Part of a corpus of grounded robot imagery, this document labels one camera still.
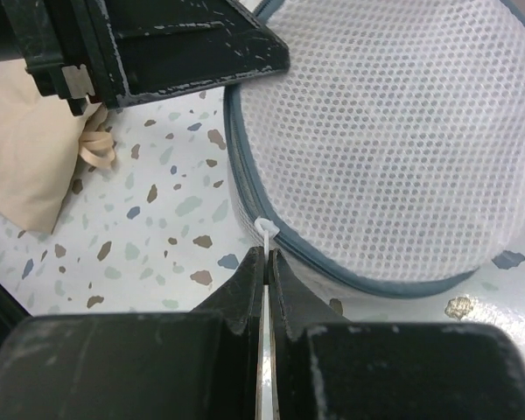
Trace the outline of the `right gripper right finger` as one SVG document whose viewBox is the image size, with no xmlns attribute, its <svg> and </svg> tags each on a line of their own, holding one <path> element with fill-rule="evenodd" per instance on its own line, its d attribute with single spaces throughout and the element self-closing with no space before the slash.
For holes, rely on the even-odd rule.
<svg viewBox="0 0 525 420">
<path fill-rule="evenodd" d="M 268 262 L 282 419 L 525 419 L 525 363 L 491 325 L 352 322 Z"/>
</svg>

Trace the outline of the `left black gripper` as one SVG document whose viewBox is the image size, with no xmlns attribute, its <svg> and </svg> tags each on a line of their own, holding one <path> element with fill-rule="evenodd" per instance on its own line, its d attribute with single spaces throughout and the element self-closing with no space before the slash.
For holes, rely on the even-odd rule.
<svg viewBox="0 0 525 420">
<path fill-rule="evenodd" d="M 104 1 L 0 1 L 0 62 L 21 59 L 38 92 L 75 116 L 123 105 L 123 70 Z"/>
</svg>

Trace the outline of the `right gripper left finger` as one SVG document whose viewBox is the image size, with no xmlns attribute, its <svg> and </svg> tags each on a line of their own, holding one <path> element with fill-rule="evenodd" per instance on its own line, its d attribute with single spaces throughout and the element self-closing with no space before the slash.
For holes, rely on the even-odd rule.
<svg viewBox="0 0 525 420">
<path fill-rule="evenodd" d="M 265 255 L 188 312 L 28 318 L 0 349 L 0 419 L 257 419 Z"/>
</svg>

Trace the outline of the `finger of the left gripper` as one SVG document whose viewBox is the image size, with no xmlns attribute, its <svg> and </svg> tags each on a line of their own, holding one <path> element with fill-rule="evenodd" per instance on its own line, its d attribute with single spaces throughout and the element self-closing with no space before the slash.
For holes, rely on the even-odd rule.
<svg viewBox="0 0 525 420">
<path fill-rule="evenodd" d="M 238 1 L 93 1 L 106 79 L 122 109 L 286 72 L 288 46 Z"/>
</svg>

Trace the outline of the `round white mesh laundry bag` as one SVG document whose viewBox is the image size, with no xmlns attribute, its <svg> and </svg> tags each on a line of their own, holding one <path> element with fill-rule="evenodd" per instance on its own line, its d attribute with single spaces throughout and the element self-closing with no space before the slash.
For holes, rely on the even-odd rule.
<svg viewBox="0 0 525 420">
<path fill-rule="evenodd" d="M 431 296 L 525 228 L 525 17 L 511 1 L 263 1 L 288 72 L 228 87 L 259 239 L 366 293 Z"/>
</svg>

